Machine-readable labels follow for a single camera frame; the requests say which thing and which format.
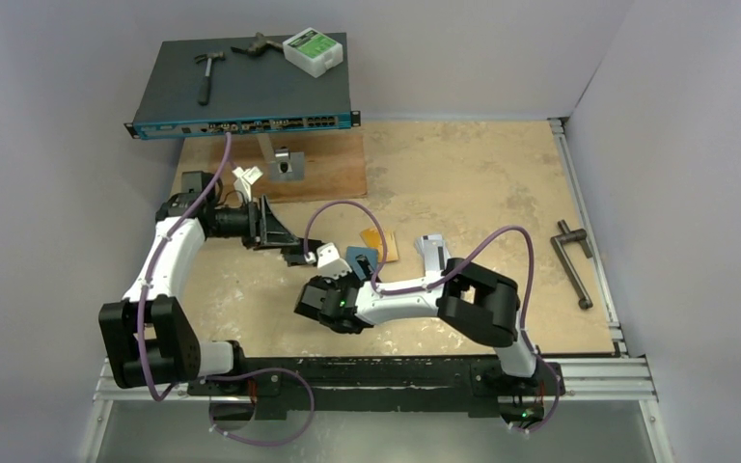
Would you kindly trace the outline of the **blue leather card holder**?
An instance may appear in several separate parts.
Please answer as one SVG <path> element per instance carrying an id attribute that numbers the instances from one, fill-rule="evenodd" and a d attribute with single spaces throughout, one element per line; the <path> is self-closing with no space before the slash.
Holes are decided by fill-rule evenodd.
<path id="1" fill-rule="evenodd" d="M 344 258 L 361 281 L 371 278 L 379 262 L 378 251 L 368 247 L 348 246 Z"/>

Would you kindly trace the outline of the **orange credit card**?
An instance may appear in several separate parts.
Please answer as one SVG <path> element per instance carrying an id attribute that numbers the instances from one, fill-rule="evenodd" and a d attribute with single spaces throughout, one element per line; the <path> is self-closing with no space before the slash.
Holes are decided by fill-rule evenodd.
<path id="1" fill-rule="evenodd" d="M 360 232 L 360 237 L 368 248 L 374 249 L 380 257 L 385 255 L 386 262 L 395 262 L 399 259 L 398 245 L 393 231 L 368 228 Z"/>

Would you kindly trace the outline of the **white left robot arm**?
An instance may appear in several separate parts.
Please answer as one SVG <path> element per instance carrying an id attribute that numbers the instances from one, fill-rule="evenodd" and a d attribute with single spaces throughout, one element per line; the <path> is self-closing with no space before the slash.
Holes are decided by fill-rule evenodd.
<path id="1" fill-rule="evenodd" d="M 299 239 L 271 210 L 265 196 L 253 200 L 257 167 L 236 168 L 237 207 L 221 204 L 222 181 L 212 173 L 186 172 L 180 190 L 155 214 L 155 238 L 133 285 L 98 314 L 116 384 L 122 389 L 173 385 L 211 376 L 224 394 L 248 385 L 249 369 L 237 360 L 235 341 L 201 341 L 179 299 L 195 257 L 210 238 L 238 238 L 247 249 L 287 249 Z"/>

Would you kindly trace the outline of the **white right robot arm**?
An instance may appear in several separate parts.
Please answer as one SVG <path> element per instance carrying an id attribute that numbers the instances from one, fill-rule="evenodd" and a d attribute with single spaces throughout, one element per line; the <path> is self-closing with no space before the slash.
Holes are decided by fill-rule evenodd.
<path id="1" fill-rule="evenodd" d="M 506 385 L 525 393 L 541 377 L 524 337 L 518 284 L 461 258 L 446 258 L 420 279 L 360 280 L 342 258 L 327 258 L 297 297 L 294 312 L 339 334 L 358 335 L 387 322 L 437 318 L 467 339 L 494 349 Z"/>

